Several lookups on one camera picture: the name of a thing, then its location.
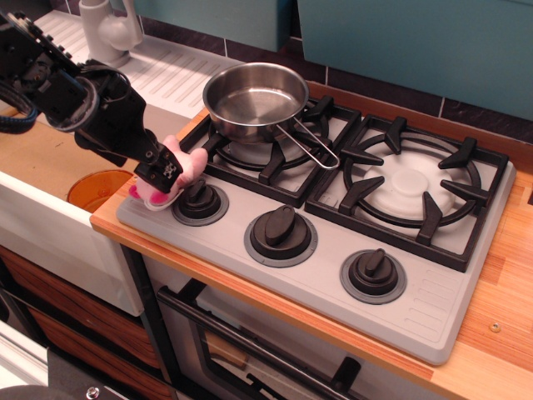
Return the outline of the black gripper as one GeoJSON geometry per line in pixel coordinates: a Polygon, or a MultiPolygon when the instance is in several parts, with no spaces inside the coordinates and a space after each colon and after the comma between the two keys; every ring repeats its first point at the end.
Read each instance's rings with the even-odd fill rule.
{"type": "Polygon", "coordinates": [[[144,127],[145,100],[120,70],[96,60],[80,66],[80,78],[96,90],[97,106],[75,133],[77,144],[121,167],[138,163],[134,173],[145,183],[168,194],[182,165],[174,153],[144,127]]]}

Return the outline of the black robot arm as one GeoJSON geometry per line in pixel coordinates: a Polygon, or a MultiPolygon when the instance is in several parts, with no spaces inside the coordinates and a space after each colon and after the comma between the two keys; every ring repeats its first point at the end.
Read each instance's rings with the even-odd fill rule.
{"type": "Polygon", "coordinates": [[[143,181],[169,193],[182,165],[144,127],[145,100],[127,76],[104,63],[74,63],[22,12],[1,14],[1,99],[22,112],[2,117],[4,133],[30,130],[39,115],[76,144],[121,167],[137,161],[143,181]]]}

